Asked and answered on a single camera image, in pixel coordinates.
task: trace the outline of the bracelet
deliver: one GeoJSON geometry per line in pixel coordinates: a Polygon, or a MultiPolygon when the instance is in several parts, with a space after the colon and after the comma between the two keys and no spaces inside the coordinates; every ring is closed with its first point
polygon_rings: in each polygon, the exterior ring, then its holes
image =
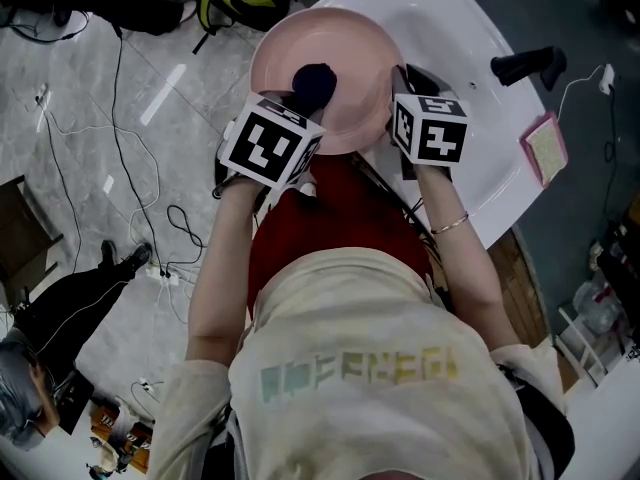
{"type": "Polygon", "coordinates": [[[439,235],[440,233],[444,233],[445,231],[449,231],[450,229],[455,228],[456,226],[459,226],[460,224],[462,224],[464,221],[469,219],[469,212],[464,212],[464,215],[462,216],[461,219],[458,219],[457,221],[455,221],[452,224],[449,224],[448,226],[445,226],[443,228],[440,229],[432,229],[431,230],[431,234],[432,235],[439,235]]]}

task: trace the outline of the black shoe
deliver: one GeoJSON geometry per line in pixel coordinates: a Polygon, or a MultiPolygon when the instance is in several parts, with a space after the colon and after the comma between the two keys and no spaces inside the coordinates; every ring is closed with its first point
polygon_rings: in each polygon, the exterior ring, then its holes
{"type": "Polygon", "coordinates": [[[100,246],[100,250],[102,251],[102,261],[100,262],[98,267],[115,267],[116,263],[118,262],[116,258],[116,244],[114,244],[111,240],[103,240],[102,245],[100,246]]]}
{"type": "Polygon", "coordinates": [[[123,265],[127,265],[134,272],[139,268],[143,267],[149,260],[151,259],[151,254],[153,253],[153,249],[151,245],[144,243],[139,245],[138,248],[133,251],[133,254],[129,256],[126,260],[122,262],[123,265]]]}

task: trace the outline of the marble floor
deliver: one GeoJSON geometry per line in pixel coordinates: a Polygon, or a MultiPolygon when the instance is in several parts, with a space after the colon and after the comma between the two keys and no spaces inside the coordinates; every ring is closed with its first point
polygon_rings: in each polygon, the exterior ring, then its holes
{"type": "MultiPolygon", "coordinates": [[[[202,34],[198,20],[192,19],[161,37],[126,33],[123,45],[116,122],[140,134],[157,160],[160,196],[147,212],[163,263],[197,256],[189,237],[169,224],[168,205],[180,205],[194,232],[208,239],[216,212],[211,197],[214,153],[224,126],[242,107],[251,58],[261,38],[236,25],[210,37],[193,55],[202,34]]],[[[0,31],[0,183],[24,174],[51,232],[64,233],[64,241],[49,254],[50,262],[61,265],[49,282],[71,273],[78,235],[34,97],[46,83],[48,109],[62,131],[108,125],[118,50],[112,27],[95,16],[77,38],[52,46],[0,31]]],[[[126,256],[134,248],[128,222],[138,203],[120,164],[113,130],[61,135],[52,126],[52,132],[80,223],[78,270],[97,265],[105,238],[114,240],[119,254],[126,256]],[[109,177],[113,185],[107,192],[109,177]]],[[[157,195],[154,161],[133,135],[120,137],[133,182],[148,204],[157,195]]],[[[140,212],[132,224],[137,239],[151,238],[140,212]]],[[[186,326],[180,320],[186,319],[191,289],[180,281],[170,293],[161,292],[158,281],[139,272],[83,348],[79,370],[100,392],[135,405],[132,382],[140,377],[162,381],[184,357],[186,326]]],[[[154,413],[155,402],[144,393],[138,397],[154,413]]]]}

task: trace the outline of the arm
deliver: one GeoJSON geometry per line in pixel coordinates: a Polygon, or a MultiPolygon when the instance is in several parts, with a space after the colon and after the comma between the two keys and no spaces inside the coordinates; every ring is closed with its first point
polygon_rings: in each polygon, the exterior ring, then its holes
{"type": "MultiPolygon", "coordinates": [[[[460,219],[465,210],[451,181],[437,168],[415,167],[432,229],[460,219]]],[[[456,316],[476,330],[489,350],[519,343],[504,310],[495,267],[469,220],[433,236],[456,316]]]]}
{"type": "Polygon", "coordinates": [[[42,414],[34,421],[34,424],[38,432],[43,437],[47,437],[47,434],[60,424],[60,415],[47,391],[45,375],[40,364],[36,364],[36,366],[29,365],[29,373],[42,403],[42,414]]]}
{"type": "Polygon", "coordinates": [[[229,366],[244,330],[255,200],[263,188],[241,179],[222,193],[189,308],[187,359],[229,366]]]}

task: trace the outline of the pink bowl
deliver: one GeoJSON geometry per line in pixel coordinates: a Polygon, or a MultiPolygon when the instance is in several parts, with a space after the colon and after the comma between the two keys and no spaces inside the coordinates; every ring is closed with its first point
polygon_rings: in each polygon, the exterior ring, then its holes
{"type": "Polygon", "coordinates": [[[298,69],[322,62],[338,84],[324,112],[327,133],[318,153],[340,155],[373,144],[391,117],[391,68],[403,61],[382,27],[361,14],[325,7],[282,20],[256,49],[251,90],[291,90],[298,69]]]}

